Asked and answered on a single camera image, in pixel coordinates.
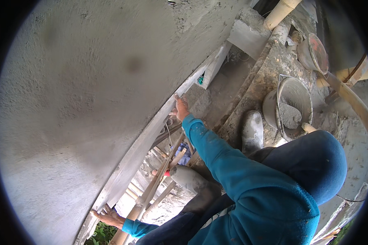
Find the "trowel handle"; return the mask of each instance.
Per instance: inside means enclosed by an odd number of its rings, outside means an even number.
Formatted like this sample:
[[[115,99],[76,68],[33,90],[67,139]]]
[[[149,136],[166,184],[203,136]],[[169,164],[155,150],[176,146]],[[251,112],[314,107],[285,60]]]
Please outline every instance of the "trowel handle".
[[[314,131],[316,131],[317,129],[314,128],[313,126],[311,126],[310,124],[308,123],[302,123],[301,124],[301,127],[303,128],[303,130],[307,133],[312,133]]]

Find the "curved concrete wall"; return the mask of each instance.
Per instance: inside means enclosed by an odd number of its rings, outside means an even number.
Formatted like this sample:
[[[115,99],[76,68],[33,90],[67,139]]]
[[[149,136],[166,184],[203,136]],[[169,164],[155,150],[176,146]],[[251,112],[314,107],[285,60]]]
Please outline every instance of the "curved concrete wall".
[[[243,4],[192,2],[41,1],[20,28],[0,79],[0,172],[37,244],[74,242],[118,162]]]

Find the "dark pants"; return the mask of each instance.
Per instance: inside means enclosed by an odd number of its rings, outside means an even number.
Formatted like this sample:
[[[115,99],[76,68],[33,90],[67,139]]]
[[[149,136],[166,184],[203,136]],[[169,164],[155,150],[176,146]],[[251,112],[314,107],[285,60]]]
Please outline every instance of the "dark pants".
[[[347,172],[341,144],[322,130],[276,148],[265,147],[247,157],[290,176],[318,205],[338,193]],[[233,204],[227,195],[218,198],[208,195],[213,200],[205,200],[208,193],[209,188],[202,189],[176,217],[139,239],[137,244],[186,244],[211,216]]]

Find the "hand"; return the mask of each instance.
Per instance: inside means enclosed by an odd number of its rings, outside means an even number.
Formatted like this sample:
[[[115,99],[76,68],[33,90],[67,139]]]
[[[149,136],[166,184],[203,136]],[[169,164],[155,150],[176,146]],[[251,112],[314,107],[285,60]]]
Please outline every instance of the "hand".
[[[123,228],[124,222],[126,221],[125,218],[121,217],[113,211],[108,204],[105,204],[106,214],[99,214],[95,210],[91,210],[90,213],[92,213],[95,217],[99,218],[103,223],[107,225],[113,225],[116,226],[119,229]]]
[[[180,98],[178,94],[175,93],[173,97],[176,100],[176,107],[173,108],[169,115],[175,115],[182,122],[186,116],[191,114],[188,111],[187,95],[183,94]]]

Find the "rubber boot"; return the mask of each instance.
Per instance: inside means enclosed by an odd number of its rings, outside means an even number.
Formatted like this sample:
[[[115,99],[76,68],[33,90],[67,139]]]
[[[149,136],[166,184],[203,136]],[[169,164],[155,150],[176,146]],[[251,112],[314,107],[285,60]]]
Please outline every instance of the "rubber boot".
[[[241,138],[241,152],[246,156],[263,148],[263,121],[259,112],[250,110],[246,113]]]

